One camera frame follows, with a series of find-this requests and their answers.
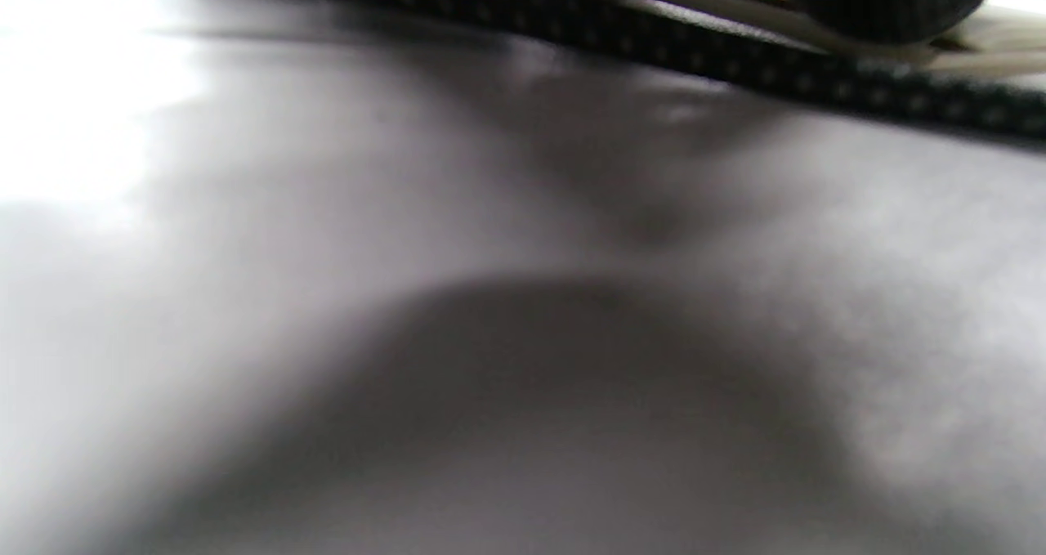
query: gray surface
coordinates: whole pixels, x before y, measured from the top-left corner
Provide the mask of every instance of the gray surface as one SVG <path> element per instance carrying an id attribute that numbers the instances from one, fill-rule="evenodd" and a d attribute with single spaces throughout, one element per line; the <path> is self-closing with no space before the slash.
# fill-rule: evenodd
<path id="1" fill-rule="evenodd" d="M 1042 552 L 1039 154 L 303 0 L 0 5 L 0 552 Z"/>

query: black braided rope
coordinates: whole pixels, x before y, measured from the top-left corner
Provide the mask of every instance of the black braided rope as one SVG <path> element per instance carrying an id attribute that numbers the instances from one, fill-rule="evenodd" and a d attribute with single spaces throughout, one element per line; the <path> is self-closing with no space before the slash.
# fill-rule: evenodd
<path id="1" fill-rule="evenodd" d="M 1046 93 L 868 64 L 708 29 L 610 0 L 362 0 L 901 122 L 1046 141 Z"/>

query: black cord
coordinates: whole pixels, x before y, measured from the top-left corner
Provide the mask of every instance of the black cord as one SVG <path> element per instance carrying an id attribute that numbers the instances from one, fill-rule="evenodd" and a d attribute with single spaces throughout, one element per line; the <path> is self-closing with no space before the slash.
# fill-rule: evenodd
<path id="1" fill-rule="evenodd" d="M 792 100 L 1046 141 L 1046 93 L 857 62 L 683 22 L 612 0 L 362 0 L 729 82 Z"/>

